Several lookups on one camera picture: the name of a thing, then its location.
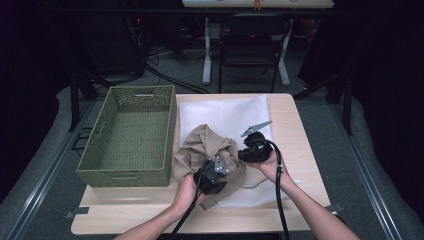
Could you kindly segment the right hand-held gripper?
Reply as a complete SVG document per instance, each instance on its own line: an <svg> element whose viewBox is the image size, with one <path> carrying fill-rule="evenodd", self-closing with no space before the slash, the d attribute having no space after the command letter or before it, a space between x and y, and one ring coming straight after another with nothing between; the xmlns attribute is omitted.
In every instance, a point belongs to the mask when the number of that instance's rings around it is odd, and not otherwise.
<svg viewBox="0 0 424 240"><path fill-rule="evenodd" d="M261 163L269 159L273 149L260 130L270 124L271 121L267 121L250 126L241 134L246 148L238 151L240 160L246 163Z"/></svg>

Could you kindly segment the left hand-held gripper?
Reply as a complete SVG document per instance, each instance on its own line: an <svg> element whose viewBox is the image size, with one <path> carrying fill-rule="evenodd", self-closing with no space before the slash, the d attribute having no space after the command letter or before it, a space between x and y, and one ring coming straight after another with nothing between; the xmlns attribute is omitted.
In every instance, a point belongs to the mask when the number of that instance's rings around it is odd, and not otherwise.
<svg viewBox="0 0 424 240"><path fill-rule="evenodd" d="M206 160L194 174L193 179L197 188L205 195L218 194L227 184L224 177L230 173L222 158L216 156L214 159Z"/></svg>

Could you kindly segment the beige garment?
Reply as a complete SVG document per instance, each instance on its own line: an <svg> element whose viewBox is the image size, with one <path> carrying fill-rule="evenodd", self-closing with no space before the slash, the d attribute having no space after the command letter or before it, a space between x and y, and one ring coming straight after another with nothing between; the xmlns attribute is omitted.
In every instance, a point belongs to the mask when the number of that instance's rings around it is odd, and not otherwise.
<svg viewBox="0 0 424 240"><path fill-rule="evenodd" d="M205 161L214 161L217 157L229 169L229 173L219 179L219 182L225 182L226 186L201 203L204 210L231 196L244 184L246 165L238 158L237 143L231 138L219 136L207 124L203 124L188 134L174 154L172 173L177 181L183 176L194 174Z"/></svg>

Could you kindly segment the white mesh laundry bag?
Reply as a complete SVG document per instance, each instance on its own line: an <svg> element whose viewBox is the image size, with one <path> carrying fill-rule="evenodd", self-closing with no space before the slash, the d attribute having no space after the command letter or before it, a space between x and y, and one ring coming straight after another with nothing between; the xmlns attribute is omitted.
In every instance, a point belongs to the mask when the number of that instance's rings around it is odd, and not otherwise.
<svg viewBox="0 0 424 240"><path fill-rule="evenodd" d="M250 126L270 120L268 97L265 95L227 100L181 102L179 104L179 148L188 134L207 124L216 134L231 138L238 151L244 147L241 134ZM246 166L244 184L231 196L212 208L247 208L276 200L275 185L259 170Z"/></svg>

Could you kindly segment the green woven basket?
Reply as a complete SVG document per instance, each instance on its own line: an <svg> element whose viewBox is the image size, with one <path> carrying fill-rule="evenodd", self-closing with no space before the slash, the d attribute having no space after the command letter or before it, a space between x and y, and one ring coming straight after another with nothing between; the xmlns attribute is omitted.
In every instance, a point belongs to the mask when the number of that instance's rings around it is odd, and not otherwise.
<svg viewBox="0 0 424 240"><path fill-rule="evenodd" d="M176 111L172 86L110 88L77 173L93 188L168 186Z"/></svg>

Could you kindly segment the person's right hand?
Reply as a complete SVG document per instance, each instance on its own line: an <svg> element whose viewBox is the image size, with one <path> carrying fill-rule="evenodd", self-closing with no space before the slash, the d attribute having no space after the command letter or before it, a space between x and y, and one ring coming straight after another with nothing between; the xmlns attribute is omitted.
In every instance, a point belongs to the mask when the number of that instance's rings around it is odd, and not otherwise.
<svg viewBox="0 0 424 240"><path fill-rule="evenodd" d="M292 182L291 177L286 172L284 162L277 163L277 154L273 151L268 160L261 163L249 163L250 167L260 170L268 180L277 183L283 192L286 192L288 183Z"/></svg>

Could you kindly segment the person's left hand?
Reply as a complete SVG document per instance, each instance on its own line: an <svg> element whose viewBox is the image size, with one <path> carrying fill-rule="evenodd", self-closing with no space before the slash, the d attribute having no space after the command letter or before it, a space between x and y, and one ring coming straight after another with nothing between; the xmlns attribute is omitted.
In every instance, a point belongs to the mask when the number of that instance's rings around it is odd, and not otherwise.
<svg viewBox="0 0 424 240"><path fill-rule="evenodd" d="M179 187L171 204L171 210L182 216L191 206L196 196L196 184L192 175L186 175L180 179Z"/></svg>

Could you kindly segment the black stand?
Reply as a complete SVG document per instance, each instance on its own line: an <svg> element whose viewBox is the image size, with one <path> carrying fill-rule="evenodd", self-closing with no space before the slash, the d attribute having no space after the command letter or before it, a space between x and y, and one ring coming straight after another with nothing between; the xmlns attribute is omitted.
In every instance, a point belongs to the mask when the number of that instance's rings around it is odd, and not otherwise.
<svg viewBox="0 0 424 240"><path fill-rule="evenodd" d="M347 134L351 135L353 79L350 74L346 72L337 73L315 85L307 87L300 93L295 94L293 98L296 100L303 99L325 86L330 86L330 89L325 96L325 101L328 104L337 104L340 99L343 99L342 126Z"/></svg>
<svg viewBox="0 0 424 240"><path fill-rule="evenodd" d="M70 78L70 96L71 96L71 126L70 131L73 131L80 121L79 111L79 94L89 100L94 101L99 96L94 85L100 84L106 88L113 86L113 83L107 81L103 77L87 71L77 71Z"/></svg>

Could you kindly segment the black folding chair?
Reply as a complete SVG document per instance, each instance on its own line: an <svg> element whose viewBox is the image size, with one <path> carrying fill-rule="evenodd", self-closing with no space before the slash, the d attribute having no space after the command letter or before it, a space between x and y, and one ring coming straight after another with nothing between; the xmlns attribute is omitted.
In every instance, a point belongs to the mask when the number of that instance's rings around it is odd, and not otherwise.
<svg viewBox="0 0 424 240"><path fill-rule="evenodd" d="M222 92L223 68L273 68L270 92L275 89L284 40L291 23L283 15L237 13L229 16L219 30L218 92Z"/></svg>

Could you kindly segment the white desk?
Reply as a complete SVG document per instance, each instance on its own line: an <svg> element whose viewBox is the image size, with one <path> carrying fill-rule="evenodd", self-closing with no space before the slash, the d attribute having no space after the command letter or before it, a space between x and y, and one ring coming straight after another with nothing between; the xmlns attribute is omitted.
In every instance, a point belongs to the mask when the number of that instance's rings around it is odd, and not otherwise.
<svg viewBox="0 0 424 240"><path fill-rule="evenodd" d="M236 9L250 9L254 10L254 0L182 0L182 4L186 8L236 8ZM333 0L261 0L262 9L286 9L286 10L298 10L298 9L319 9L326 10L334 7ZM210 22L209 18L204 19L204 33L205 33L205 57L203 67L203 79L204 85L211 83L211 43L210 43ZM284 63L285 51L289 42L289 37L284 39L283 53L280 57L278 71L283 86L290 86L290 80L287 74L286 66Z"/></svg>

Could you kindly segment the dark equipment cabinet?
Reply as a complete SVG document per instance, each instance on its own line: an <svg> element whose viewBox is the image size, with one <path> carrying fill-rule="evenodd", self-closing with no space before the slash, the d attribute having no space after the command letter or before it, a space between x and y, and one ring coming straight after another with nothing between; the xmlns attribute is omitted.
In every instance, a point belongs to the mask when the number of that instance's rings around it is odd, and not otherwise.
<svg viewBox="0 0 424 240"><path fill-rule="evenodd" d="M79 9L101 10L136 7L136 0L74 0ZM101 75L144 74L145 58L137 43L140 29L130 16L87 14L77 17L83 38Z"/></svg>

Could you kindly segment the grey table bracket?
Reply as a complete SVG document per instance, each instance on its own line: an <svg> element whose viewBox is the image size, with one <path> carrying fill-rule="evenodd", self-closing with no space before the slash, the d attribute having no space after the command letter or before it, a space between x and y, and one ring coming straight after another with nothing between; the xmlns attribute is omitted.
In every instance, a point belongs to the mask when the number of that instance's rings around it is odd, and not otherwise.
<svg viewBox="0 0 424 240"><path fill-rule="evenodd" d="M344 207L340 203L337 203L326 206L326 209L332 214L337 215L339 212L344 210Z"/></svg>
<svg viewBox="0 0 424 240"><path fill-rule="evenodd" d="M64 217L66 219L73 219L76 215L87 214L88 212L89 207L77 207L73 210L66 211Z"/></svg>

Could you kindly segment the metal floor rail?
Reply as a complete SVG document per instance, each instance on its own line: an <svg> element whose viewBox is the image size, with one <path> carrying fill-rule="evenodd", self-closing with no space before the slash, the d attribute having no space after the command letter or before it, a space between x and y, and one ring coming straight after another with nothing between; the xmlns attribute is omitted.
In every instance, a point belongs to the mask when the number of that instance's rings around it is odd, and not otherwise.
<svg viewBox="0 0 424 240"><path fill-rule="evenodd" d="M60 107L52 129L0 205L0 240L94 240L71 232L68 210L79 207L85 183L76 174L80 157L71 150L83 127L94 124L100 104L83 104L81 120L68 130L68 108Z"/></svg>
<svg viewBox="0 0 424 240"><path fill-rule="evenodd" d="M347 145L353 155L357 174L386 238L388 240L403 240L399 229L397 228L393 217L389 212L387 204L382 198L382 195L380 194L380 191L378 190L377 185L373 177L371 176L371 173L367 167L367 164L363 158L359 147L355 142L354 137L348 134L347 130L343 125L342 111L337 105L332 104L329 105L329 109L333 118L335 119L339 131L347 142Z"/></svg>

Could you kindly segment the black horizontal frame bar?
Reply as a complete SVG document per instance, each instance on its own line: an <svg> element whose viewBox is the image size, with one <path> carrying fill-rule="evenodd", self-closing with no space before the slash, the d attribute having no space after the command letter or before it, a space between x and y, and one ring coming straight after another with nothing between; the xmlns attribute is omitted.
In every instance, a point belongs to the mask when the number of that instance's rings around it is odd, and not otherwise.
<svg viewBox="0 0 424 240"><path fill-rule="evenodd" d="M196 16L216 17L243 13L253 14L252 9L240 8L183 8L183 9L70 9L51 8L52 12L71 15L109 15L109 16ZM307 10L307 9L262 9L261 13L280 14L290 19L296 18L335 18L361 19L377 16L376 9L368 11L335 11L335 10Z"/></svg>

